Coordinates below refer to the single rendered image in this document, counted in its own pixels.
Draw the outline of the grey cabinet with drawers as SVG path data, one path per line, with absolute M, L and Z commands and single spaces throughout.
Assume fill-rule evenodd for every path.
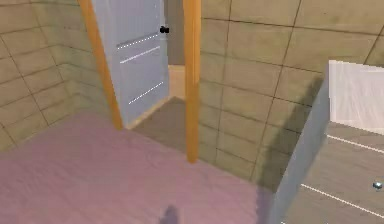
M 384 224 L 384 67 L 328 62 L 267 224 Z

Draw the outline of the orange wooden door frame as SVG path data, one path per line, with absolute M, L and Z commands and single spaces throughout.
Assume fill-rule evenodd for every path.
M 182 0 L 183 6 L 183 50 L 185 71 L 185 127 L 187 160 L 194 163 L 198 159 L 198 112 L 199 112 L 199 79 L 200 79 L 200 34 L 201 34 L 201 0 Z M 100 37 L 96 14 L 92 0 L 78 0 L 85 26 L 91 42 L 97 71 L 100 74 L 103 90 L 112 112 L 112 121 L 116 128 L 122 129 L 117 100 L 114 94 L 103 43 Z M 164 0 L 164 16 L 167 27 L 169 24 L 168 4 Z

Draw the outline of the grey room door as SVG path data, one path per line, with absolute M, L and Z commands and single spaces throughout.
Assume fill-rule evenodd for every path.
M 92 0 L 125 127 L 169 94 L 164 0 Z

